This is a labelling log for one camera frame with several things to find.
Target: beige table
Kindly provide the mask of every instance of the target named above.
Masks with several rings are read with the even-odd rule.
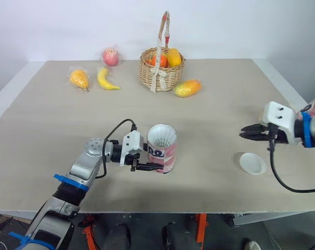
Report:
[[[106,136],[132,118],[142,134],[157,123],[178,133],[175,169],[161,176],[108,164],[82,212],[206,212],[315,210],[314,194],[295,194],[278,184],[271,170],[260,176],[237,164],[241,152],[261,156],[269,166],[267,142],[238,136],[257,122],[264,105],[287,102],[252,60],[188,60],[184,79],[200,79],[203,90],[189,98],[152,93],[138,80],[138,62],[112,69],[122,89],[105,91],[92,80],[90,92],[66,85],[70,66],[95,72],[97,61],[49,61],[0,118],[0,211],[37,211],[89,138]],[[129,126],[116,131],[121,139]],[[290,186],[315,188],[315,149],[278,145],[277,171]]]

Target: small white dish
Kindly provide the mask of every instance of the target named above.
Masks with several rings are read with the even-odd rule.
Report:
[[[253,153],[244,153],[239,162],[244,171],[249,174],[263,174],[267,170],[264,160]]]

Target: sneaker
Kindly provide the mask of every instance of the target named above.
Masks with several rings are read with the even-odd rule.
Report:
[[[261,250],[261,247],[256,241],[249,241],[245,246],[245,250]]]

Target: red apple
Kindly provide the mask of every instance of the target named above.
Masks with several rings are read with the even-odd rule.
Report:
[[[116,66],[119,62],[119,52],[114,48],[107,48],[103,52],[103,61],[108,66]]]

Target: wicker basket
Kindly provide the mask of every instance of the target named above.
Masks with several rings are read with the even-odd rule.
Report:
[[[165,31],[165,47],[161,47],[161,37],[164,24],[166,24]],[[149,87],[151,91],[169,91],[174,88],[182,79],[183,67],[185,64],[185,58],[181,55],[181,64],[173,68],[161,68],[160,58],[161,53],[168,53],[169,42],[169,12],[166,11],[162,17],[158,45],[155,48],[150,48],[143,52],[140,57],[139,78],[142,84]],[[146,62],[148,59],[152,59],[156,55],[155,66],[152,66]]]

